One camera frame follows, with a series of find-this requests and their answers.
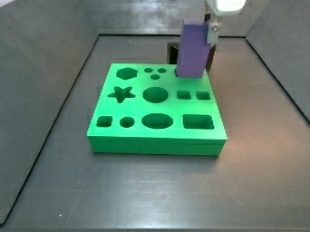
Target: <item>hole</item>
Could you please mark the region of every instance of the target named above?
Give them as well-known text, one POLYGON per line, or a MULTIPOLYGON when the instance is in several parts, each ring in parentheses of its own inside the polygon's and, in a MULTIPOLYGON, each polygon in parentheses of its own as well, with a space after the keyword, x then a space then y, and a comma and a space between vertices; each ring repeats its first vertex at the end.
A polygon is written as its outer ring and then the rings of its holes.
POLYGON ((125 118, 122 118, 122 120, 121 120, 121 124, 122 124, 122 126, 123 126, 125 128, 130 128, 130 127, 133 127, 134 124, 135 124, 135 119, 131 118, 131 117, 125 117, 125 118))
POLYGON ((177 97, 178 99, 185 99, 185 100, 190 100, 190 91, 178 91, 177 92, 177 97))
POLYGON ((198 96, 200 100, 210 100, 212 99, 210 93, 208 93, 208 92, 197 92, 197 96, 198 96))
POLYGON ((184 125, 186 129, 214 129, 214 121, 210 115, 184 115, 184 125))
POLYGON ((151 69, 151 68, 147 68, 147 69, 145 69, 145 72, 146 72, 146 73, 151 73, 151 72, 153 72, 153 69, 151 69))
POLYGON ((160 76, 158 74, 154 74, 154 75, 150 76, 150 78, 151 78, 153 80, 160 80, 160 79, 161 79, 161 76, 160 76))
POLYGON ((151 113, 142 118, 142 123, 151 129, 166 129, 174 124, 174 120, 168 114, 151 113))
POLYGON ((113 122, 111 116, 101 116, 97 120, 97 126, 98 127, 110 127, 113 122))
POLYGON ((143 91, 143 97, 151 103, 161 103, 169 99, 169 92, 161 87, 151 87, 143 91))
POLYGON ((129 80, 131 78, 135 78, 137 74, 138 74, 138 70, 133 69, 133 68, 125 68, 117 72, 117 76, 123 80, 129 80))
POLYGON ((135 95, 131 93, 133 87, 122 88, 119 86, 114 87, 114 93, 109 95, 110 98, 117 98, 118 103, 122 103, 126 98, 135 98, 135 95))
POLYGON ((168 72, 168 70, 164 69, 164 68, 161 68, 158 71, 160 71, 160 73, 166 73, 168 72))

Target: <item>circular hole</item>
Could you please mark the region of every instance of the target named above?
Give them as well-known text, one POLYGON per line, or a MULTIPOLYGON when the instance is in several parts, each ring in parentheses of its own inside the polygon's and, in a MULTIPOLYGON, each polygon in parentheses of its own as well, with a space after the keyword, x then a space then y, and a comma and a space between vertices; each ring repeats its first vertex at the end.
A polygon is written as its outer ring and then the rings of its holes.
POLYGON ((151 73, 151 72, 153 72, 153 69, 151 69, 151 68, 147 68, 147 69, 145 69, 145 72, 146 72, 146 73, 151 73))
POLYGON ((174 124, 174 119, 164 113, 151 113, 142 118, 142 123, 151 129, 166 129, 174 124))
POLYGON ((150 76, 150 78, 151 78, 153 80, 160 80, 160 79, 161 79, 161 76, 160 76, 158 74, 154 74, 154 75, 150 76))
POLYGON ((158 71, 160 71, 160 73, 166 73, 168 72, 168 70, 164 69, 164 68, 161 68, 158 71))
POLYGON ((151 87, 143 91, 143 97, 151 103, 161 103, 169 99, 169 92, 161 87, 151 87))
POLYGON ((122 118, 122 120, 121 120, 121 124, 122 124, 122 126, 123 126, 125 128, 130 128, 130 127, 133 127, 134 124, 135 124, 135 119, 131 118, 131 117, 125 117, 125 118, 122 118))

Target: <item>star-shaped hole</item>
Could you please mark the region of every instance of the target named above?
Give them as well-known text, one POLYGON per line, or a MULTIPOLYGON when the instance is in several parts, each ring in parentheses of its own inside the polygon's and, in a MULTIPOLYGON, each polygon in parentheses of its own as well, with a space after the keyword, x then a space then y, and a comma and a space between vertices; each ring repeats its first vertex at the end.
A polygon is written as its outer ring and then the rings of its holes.
POLYGON ((131 93, 133 87, 122 88, 119 86, 114 87, 114 93, 109 95, 110 98, 117 98, 118 103, 122 103, 126 98, 135 98, 135 95, 131 93))

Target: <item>metal wall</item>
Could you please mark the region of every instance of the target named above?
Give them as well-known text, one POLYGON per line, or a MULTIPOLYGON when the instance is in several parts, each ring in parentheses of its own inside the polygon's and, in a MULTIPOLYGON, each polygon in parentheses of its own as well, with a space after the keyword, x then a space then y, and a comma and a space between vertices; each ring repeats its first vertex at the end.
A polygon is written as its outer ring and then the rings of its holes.
POLYGON ((248 40, 310 121, 310 1, 273 0, 248 40))
POLYGON ((0 224, 21 192, 98 33, 78 0, 0 8, 0 224))
MULTIPOLYGON (((270 0, 248 0, 225 18, 222 36, 246 36, 270 0)), ((182 21, 202 21, 204 0, 82 0, 101 34, 181 34, 182 21)))

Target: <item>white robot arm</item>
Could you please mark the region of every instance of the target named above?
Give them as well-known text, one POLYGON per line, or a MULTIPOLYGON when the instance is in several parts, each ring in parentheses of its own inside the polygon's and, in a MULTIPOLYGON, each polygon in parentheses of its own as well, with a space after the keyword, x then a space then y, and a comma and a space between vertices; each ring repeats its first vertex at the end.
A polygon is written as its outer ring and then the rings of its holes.
POLYGON ((237 15, 246 4, 246 0, 206 0, 206 2, 212 10, 208 43, 217 44, 222 17, 237 15))

